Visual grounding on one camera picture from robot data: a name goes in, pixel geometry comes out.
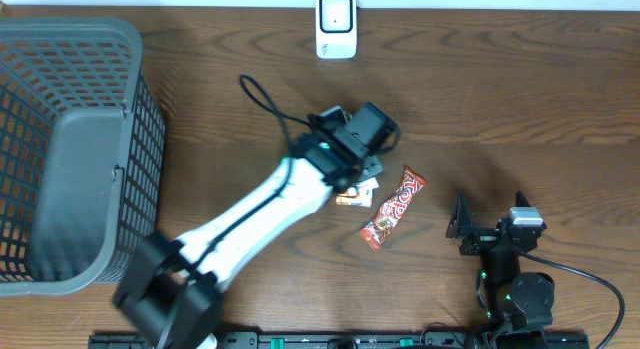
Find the small orange snack packet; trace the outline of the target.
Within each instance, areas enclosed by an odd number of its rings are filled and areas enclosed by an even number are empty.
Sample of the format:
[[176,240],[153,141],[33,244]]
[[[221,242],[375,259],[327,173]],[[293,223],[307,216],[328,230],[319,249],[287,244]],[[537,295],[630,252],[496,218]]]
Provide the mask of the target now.
[[346,193],[338,194],[335,198],[337,205],[370,207],[373,201],[371,189],[350,188]]

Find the red chocolate bar wrapper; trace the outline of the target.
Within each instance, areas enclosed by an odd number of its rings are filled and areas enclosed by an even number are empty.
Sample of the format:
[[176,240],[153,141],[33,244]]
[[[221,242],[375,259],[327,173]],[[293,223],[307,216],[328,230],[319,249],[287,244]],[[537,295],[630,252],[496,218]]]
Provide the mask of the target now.
[[428,182],[410,167],[404,169],[402,181],[395,193],[385,201],[373,218],[360,230],[360,236],[374,252],[379,252],[393,229],[404,216],[415,195]]

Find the white green carton box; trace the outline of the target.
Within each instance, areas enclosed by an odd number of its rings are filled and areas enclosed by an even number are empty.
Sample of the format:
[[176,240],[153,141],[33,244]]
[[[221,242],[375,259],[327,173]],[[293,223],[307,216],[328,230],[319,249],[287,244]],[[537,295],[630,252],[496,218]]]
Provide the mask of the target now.
[[375,177],[371,177],[367,180],[354,184],[350,187],[343,196],[346,197],[356,197],[360,193],[366,193],[368,190],[377,189],[379,187],[379,183]]

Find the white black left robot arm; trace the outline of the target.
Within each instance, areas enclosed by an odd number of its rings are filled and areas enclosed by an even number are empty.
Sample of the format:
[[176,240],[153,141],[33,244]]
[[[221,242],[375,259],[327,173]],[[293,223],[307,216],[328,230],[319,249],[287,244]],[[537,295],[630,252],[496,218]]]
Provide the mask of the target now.
[[174,240],[155,233],[137,248],[113,304],[152,347],[218,347],[215,330],[234,278],[287,228],[353,186],[397,130],[371,103],[351,119],[334,107],[309,121],[310,131],[239,202]]

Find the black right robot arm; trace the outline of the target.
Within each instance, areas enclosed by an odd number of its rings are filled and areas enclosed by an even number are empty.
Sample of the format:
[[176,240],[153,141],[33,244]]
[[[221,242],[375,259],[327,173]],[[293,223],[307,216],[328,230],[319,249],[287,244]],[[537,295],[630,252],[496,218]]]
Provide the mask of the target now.
[[544,340],[542,331],[553,322],[555,284],[545,273],[523,272],[519,258],[537,247],[545,229],[538,209],[521,191],[493,227],[475,225],[465,196],[457,196],[446,236],[460,241],[461,255],[480,258],[476,299],[489,318],[466,337],[466,348],[519,348]]

